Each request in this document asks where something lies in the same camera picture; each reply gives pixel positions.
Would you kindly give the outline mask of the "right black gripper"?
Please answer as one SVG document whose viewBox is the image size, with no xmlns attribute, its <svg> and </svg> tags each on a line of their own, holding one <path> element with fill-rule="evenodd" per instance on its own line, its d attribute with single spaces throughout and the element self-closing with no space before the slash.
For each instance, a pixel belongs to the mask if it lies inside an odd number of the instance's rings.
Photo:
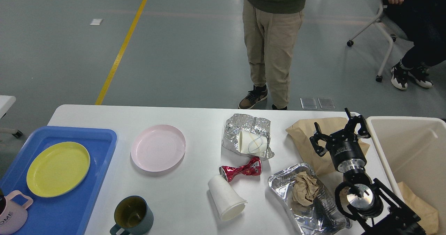
<svg viewBox="0 0 446 235">
<path fill-rule="evenodd" d="M 367 123 L 362 115 L 352 115 L 344 108 L 348 121 L 344 130 L 332 133 L 330 136 L 321 132 L 320 126 L 314 122 L 315 132 L 309 138 L 310 143 L 319 157 L 323 157 L 328 149 L 320 146 L 319 141 L 330 143 L 330 156 L 336 171 L 346 173 L 353 169 L 364 169 L 367 163 L 365 155 L 359 145 L 359 139 L 371 138 Z"/>
</svg>

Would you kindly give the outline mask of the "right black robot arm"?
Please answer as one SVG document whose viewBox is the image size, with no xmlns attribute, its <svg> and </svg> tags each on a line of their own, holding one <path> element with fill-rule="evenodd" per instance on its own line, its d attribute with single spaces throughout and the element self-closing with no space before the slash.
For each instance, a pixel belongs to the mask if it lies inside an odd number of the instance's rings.
<svg viewBox="0 0 446 235">
<path fill-rule="evenodd" d="M 365 170 L 367 160 L 359 145 L 361 138 L 370 138 L 362 115 L 348 117 L 343 129 L 329 135 L 322 133 L 315 122 L 309 138 L 316 154 L 330 154 L 336 171 L 344 181 L 335 190 L 336 207 L 345 217 L 357 221 L 365 235 L 425 235 L 421 218 L 377 178 Z"/>
</svg>

